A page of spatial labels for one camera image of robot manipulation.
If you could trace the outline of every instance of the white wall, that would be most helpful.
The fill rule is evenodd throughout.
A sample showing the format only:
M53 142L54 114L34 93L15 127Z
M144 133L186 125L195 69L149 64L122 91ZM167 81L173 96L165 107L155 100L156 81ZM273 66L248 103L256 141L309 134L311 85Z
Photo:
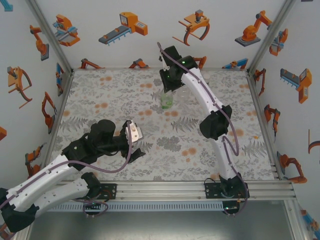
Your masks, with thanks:
M104 67L129 67L142 58L150 67L161 67L156 42L164 48L175 45L183 56L207 56L205 67L221 68L243 58L252 60L262 41L243 47L235 42L243 30L256 21L262 10L272 21L277 16L283 0L39 0L38 4L47 21L53 24L56 15L67 17L78 28L80 41L73 46L61 46L73 68L81 65L81 59ZM173 39L183 39L185 27L178 23L197 10L210 19L210 31L202 41L190 36L189 44ZM148 35L138 33L121 37L110 46L98 41L103 35L121 25L119 14L132 12L139 21L147 24ZM267 26L261 25L257 36L263 39Z
M57 95L56 63L58 58L52 47L49 47L49 59L40 60L40 52L36 48L36 38L30 33L30 25L39 27L25 1L10 0L12 12L4 12L0 8L0 127L6 129L7 136L0 141L0 187L14 187L28 177L25 166L25 154L43 144L49 143L48 127L42 114L41 106L45 91L49 93L59 110L62 95ZM48 43L45 35L39 33L43 43ZM19 66L26 71L32 87L25 91L32 101L21 109L25 101L14 91L8 93L7 67ZM23 86L27 80L22 78ZM47 113L52 115L53 109L46 106ZM48 149L48 144L41 151L41 156L34 161L40 164Z
M288 38L284 49L278 56L267 52L258 69L266 69L265 92L261 95L262 105L270 104L281 115L278 121L276 149L281 154L296 158L301 166L307 183L294 184L300 205L318 222L320 221L320 147L314 147L308 154L308 129L311 142L320 140L320 1L297 1L280 30L288 28ZM298 92L280 79L280 69L300 75L308 68L312 73L309 97L303 103L298 101ZM297 176L294 166L286 169L286 176Z

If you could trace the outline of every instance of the metal rail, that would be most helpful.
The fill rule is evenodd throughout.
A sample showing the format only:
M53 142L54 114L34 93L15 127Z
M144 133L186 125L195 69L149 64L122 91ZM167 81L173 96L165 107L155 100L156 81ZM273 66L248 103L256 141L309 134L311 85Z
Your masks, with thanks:
M54 149L54 145L55 145L55 142L56 142L56 137L58 135L60 122L61 122L61 119L62 119L62 116L63 116L63 113L64 113L64 109L65 109L65 106L66 106L66 103L67 103L67 99L68 99L68 96L69 96L69 91L70 91L70 88L71 88L71 84L72 84L72 81L74 79L74 74L75 73L73 72L71 75L67 76L66 80L63 79L63 81L65 81L66 84L65 84L65 89L63 90L62 103L61 103L61 106L59 108L58 115L56 116L56 119L55 119L55 121L53 123L53 129L52 129L52 132L51 132L51 139L50 139L48 150L46 151L46 156L45 156L45 159L44 159L44 167L50 162L50 159L51 159L51 154L52 154L52 151Z
M249 85L249 89L251 92L253 104L255 106L256 115L257 115L258 121L260 123L260 128L261 128L262 136L263 136L263 139L265 142L265 146L266 146L266 150L267 150L269 159L270 159L271 163L273 163L276 168L278 178L280 180L282 180L283 174L281 172L280 163L278 161L276 147L275 147L275 144L273 143L273 141L271 140L272 137L270 135L270 132L268 131L268 123L265 118L264 108L262 107L260 99L259 99L259 95L258 95L256 85L255 85L255 80L250 73L249 73L247 80L248 80L248 85Z
M309 235L306 224L302 218L300 207L297 200L284 201L284 207L287 213L291 234L294 240L308 240Z
M245 181L250 192L249 201L295 200L291 181ZM58 186L71 183L63 181ZM234 201L229 198L206 199L203 181L101 181L117 184L116 198L111 202L174 202L174 201Z

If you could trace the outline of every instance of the cable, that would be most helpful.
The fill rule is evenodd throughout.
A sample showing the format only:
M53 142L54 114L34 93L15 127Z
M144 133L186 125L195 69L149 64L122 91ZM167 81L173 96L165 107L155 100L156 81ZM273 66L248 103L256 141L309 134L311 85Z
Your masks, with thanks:
M244 205L243 207L239 210L239 212L237 212L236 214L233 214L233 216L237 216L247 205L247 201L248 201L248 188L247 185L245 184L244 180L242 179L242 177L240 176L240 174L237 172L237 170L234 168L229 153L228 153L228 149L227 149L227 143L229 144L229 146L231 147L231 150L233 151L234 155L238 156L239 155L239 141L238 141L238 137L237 137L237 133L235 130L235 127L233 125L233 123L231 122L231 119L228 117L228 115L218 106L218 104L216 103L214 97L211 95L210 90L206 87L206 85L200 80L200 78L195 75L193 72L191 72L189 69L187 69L185 66L183 66L182 64L180 64L178 61L176 61L175 59L173 59L169 54L167 54L161 47L161 44L159 42L156 43L160 49L160 52L165 55L168 59L170 59L173 63L175 63L176 65L178 65L180 68L182 68L183 70L185 70L187 73L189 73L190 75L192 75L197 81L198 83L204 88L204 90L206 91L206 93L209 95L213 105L223 114L223 116L227 119L227 121L229 122L231 129L232 129L232 133L235 139L235 148L233 146L233 144L231 143L231 141L226 137L223 136L222 137L222 141L223 141L223 146L224 146L224 150L225 150L225 154L228 160L229 165L231 166L232 170L234 171L234 173L236 174L236 176L241 180L243 186L244 186L244 190L245 190L245 199L244 199Z
M203 184L206 184L206 181L207 181L207 180L211 180L211 181L213 181L213 182L216 184L216 181L213 180L211 177L206 178L206 179L204 180L204 183L203 183Z
M99 168L99 167L96 167L96 166L92 166L88 163L85 163L85 162L81 162L81 161L77 161L77 160L68 160L68 161L63 161L63 162L60 162L56 165L54 165L53 167L49 168L48 171L45 171L39 175L34 175L34 179L32 179L30 182L28 182L27 184L25 184L23 187L21 187L18 191L16 191L16 195L18 196L24 189L26 189L27 187L29 187L31 184L33 184L34 182L36 182L38 179L42 178L44 175L47 174L47 172L51 172L53 171L54 169L62 166L62 165L65 165L65 164L79 164L79 165L82 165L82 166L85 166L85 167L88 167L88 168L91 168L91 169L94 169L94 170L97 170L97 171L100 171L100 172L103 172L103 173L106 173L106 174L115 174L115 173L118 173L120 172L121 170L123 170L126 165L128 164L129 160L130 160L130 157L131 157L131 153L132 153L132 137L131 137L131 129L130 129L130 123L127 122L126 123L127 125L127 128L128 128L128 143L129 143L129 150L128 150L128 154L126 156L126 160L124 162L124 164L117 170L106 170L106 169L102 169L102 168ZM9 203L12 199L14 199L16 196L15 195L12 195L10 196L7 200L5 200L1 205L0 205L0 210L7 204Z

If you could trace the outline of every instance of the floral tablecloth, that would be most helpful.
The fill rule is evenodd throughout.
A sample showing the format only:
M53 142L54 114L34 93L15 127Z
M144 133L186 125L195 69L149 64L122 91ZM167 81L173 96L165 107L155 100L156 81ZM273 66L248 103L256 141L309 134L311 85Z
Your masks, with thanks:
M203 70L214 94L232 107L231 120L239 139L240 154L234 162L245 180L273 180L273 173L244 71ZM116 124L115 135L125 120L133 120L143 133L135 143L146 155L116 174L93 171L100 180L201 181L217 179L219 168L212 145L199 130L206 117L196 98L186 101L173 95L171 109L160 104L162 82L158 69L77 70L68 95L51 159L71 141L90 131L101 119ZM234 143L232 133L228 133ZM119 168L124 158L102 156L93 165ZM85 168L68 180L74 180Z

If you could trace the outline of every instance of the white arm segment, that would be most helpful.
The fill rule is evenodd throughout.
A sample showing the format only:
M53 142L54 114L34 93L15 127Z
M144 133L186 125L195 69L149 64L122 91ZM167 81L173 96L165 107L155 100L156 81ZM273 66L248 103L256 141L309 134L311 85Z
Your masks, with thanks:
M32 185L28 186L22 192L19 193L18 196L13 198L9 204L15 206L15 211L24 212L30 208L30 206L46 191L51 189L54 185L60 182L63 178L73 173L76 173L78 170L73 166L69 167L68 164L64 164L55 168L53 171L49 171L54 165L57 165L62 162L66 162L68 159L66 156L57 156L55 160L53 160L48 166L40 170L37 174L30 177L28 180L23 183L10 188L8 190L8 194L6 195L7 199L12 195L17 195L17 191L25 186L27 183L32 181L36 176L42 174L43 172L47 172L46 175L41 177L39 180L34 182Z
M39 210L36 211L35 217L39 217L53 207L68 202L72 199L81 198L89 192L87 182L79 178L69 184L57 187L53 190L45 192L38 200L34 202Z
M201 82L210 91L210 94L213 96L216 104L220 108L222 108L222 106L223 106L222 102L217 99L217 97L213 94L213 92L211 91L209 86L206 84L204 78L201 75L200 69L194 67L194 68L190 69L190 71L193 74L195 74L197 77L199 77ZM210 115L211 111L214 111L214 112L219 111L218 108L213 105L213 102L212 102L210 96L208 95L208 93L206 92L206 90L201 86L201 84L198 82L198 80L195 79L195 77L193 77L190 73L184 73L181 77L181 81L195 95L196 99L198 100L198 102L200 103L202 108L204 109L206 116ZM233 171L233 169L229 165L228 158L227 158L226 151L225 151L224 144L223 144L223 136L225 136L225 134L221 135L218 138L218 140L214 140L214 139L210 138L210 142L212 143L212 147L213 147L213 150L214 150L214 153L216 156L216 160L218 162L220 176L222 178L228 180L228 179L234 178L236 176L236 173ZM234 164L234 161L232 159L232 153L231 153L230 146L227 144L226 147L227 147L227 150L229 153L230 161L231 161L233 167L235 168L235 170L238 172L236 165Z

